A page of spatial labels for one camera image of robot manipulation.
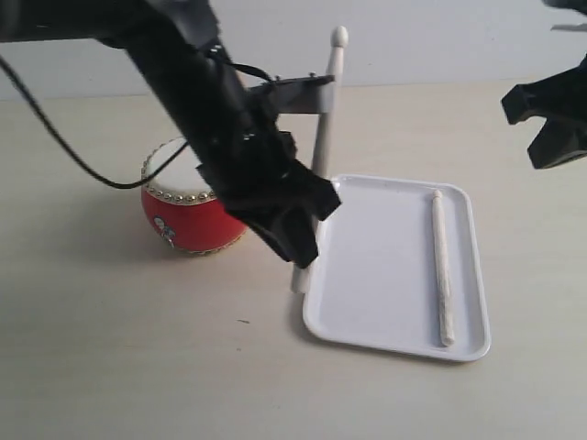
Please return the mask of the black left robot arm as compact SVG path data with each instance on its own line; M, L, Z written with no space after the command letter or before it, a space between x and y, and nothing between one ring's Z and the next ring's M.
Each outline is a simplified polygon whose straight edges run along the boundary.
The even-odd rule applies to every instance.
M318 255L313 223L340 200L277 127L287 97L328 83L278 81L230 59L206 1L4 1L1 40L95 39L123 50L200 160L225 210L300 268Z

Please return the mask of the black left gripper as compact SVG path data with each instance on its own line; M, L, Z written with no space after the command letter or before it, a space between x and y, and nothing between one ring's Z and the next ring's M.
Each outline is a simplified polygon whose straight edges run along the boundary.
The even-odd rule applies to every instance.
M307 268L318 256L313 218L331 216L341 205L338 193L294 159L274 119L254 109L221 39L193 45L156 27L129 34L123 46L226 212L280 258Z

